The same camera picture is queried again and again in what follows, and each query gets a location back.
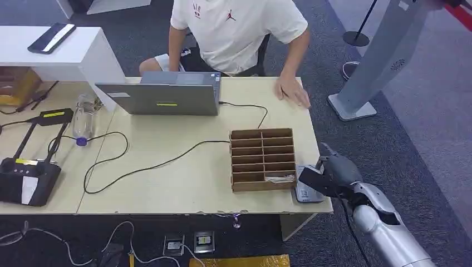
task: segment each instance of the yellow package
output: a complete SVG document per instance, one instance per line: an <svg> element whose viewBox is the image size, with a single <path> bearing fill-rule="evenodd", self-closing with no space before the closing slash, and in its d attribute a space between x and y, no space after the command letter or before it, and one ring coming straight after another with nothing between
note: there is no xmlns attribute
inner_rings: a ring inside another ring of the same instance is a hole
<svg viewBox="0 0 472 267"><path fill-rule="evenodd" d="M287 254L251 258L201 260L206 267L290 267L290 260ZM189 267L202 266L197 260L190 259Z"/></svg>

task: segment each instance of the robotic hand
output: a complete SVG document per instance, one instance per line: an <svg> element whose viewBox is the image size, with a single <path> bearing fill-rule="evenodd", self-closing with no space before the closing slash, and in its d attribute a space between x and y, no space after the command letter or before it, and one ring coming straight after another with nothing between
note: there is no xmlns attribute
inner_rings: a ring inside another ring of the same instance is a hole
<svg viewBox="0 0 472 267"><path fill-rule="evenodd" d="M322 143L330 152L316 170L305 168L299 180L316 191L346 199L355 225L367 235L391 267L435 267L383 192L363 182L356 165Z"/></svg>

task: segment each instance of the gray pole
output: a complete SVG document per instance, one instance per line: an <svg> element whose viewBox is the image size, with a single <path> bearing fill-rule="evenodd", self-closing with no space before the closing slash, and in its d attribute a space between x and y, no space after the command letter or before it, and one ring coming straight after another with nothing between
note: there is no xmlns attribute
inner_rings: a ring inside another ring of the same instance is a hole
<svg viewBox="0 0 472 267"><path fill-rule="evenodd" d="M427 10L417 0L390 0L359 66L340 93L328 101L342 121L375 115L368 102L410 61Z"/></svg>

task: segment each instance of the floor socket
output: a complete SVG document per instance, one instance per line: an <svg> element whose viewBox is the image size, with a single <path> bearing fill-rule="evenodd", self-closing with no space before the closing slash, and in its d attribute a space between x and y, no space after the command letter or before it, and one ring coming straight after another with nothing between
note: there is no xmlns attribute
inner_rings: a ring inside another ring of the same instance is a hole
<svg viewBox="0 0 472 267"><path fill-rule="evenodd" d="M215 232L200 231L195 232L195 253L208 253L215 251Z"/></svg>
<svg viewBox="0 0 472 267"><path fill-rule="evenodd" d="M184 255L185 235L180 234L166 234L164 239L165 256L182 256Z"/></svg>

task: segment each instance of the white t-shirt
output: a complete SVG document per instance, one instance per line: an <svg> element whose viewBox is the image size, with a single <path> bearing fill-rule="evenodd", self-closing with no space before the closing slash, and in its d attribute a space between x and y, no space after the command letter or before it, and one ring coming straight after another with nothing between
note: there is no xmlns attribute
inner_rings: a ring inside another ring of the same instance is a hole
<svg viewBox="0 0 472 267"><path fill-rule="evenodd" d="M256 65L266 34L290 43L308 26L292 0L174 0L170 24L190 28L201 58L229 75Z"/></svg>

